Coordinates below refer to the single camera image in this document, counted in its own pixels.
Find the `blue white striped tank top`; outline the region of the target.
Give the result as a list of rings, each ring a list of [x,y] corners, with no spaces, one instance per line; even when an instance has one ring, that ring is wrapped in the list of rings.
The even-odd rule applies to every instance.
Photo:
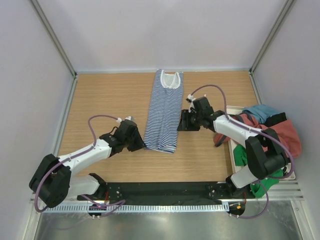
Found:
[[[178,126],[184,96],[184,74],[155,73],[143,141],[146,149],[173,154],[177,148]]]

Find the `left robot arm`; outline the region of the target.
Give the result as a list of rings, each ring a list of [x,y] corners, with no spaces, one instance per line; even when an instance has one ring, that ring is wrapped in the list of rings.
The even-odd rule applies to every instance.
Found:
[[[72,197],[101,200],[107,194],[107,183],[96,173],[82,177],[77,174],[123,149],[135,152],[145,146],[137,124],[124,119],[114,133],[95,137],[92,144],[82,149],[59,157],[46,155],[31,178],[29,188],[35,192],[34,199],[41,199],[47,208],[54,208]]]

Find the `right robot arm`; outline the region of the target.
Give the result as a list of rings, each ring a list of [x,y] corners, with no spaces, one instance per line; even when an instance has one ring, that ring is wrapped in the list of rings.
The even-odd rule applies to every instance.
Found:
[[[179,132],[205,128],[227,136],[245,149],[247,163],[225,180],[229,197],[237,198],[248,185],[270,177],[290,163],[289,151],[272,128],[255,128],[234,119],[225,110],[215,111],[205,96],[189,95],[186,100],[190,106],[181,111]]]

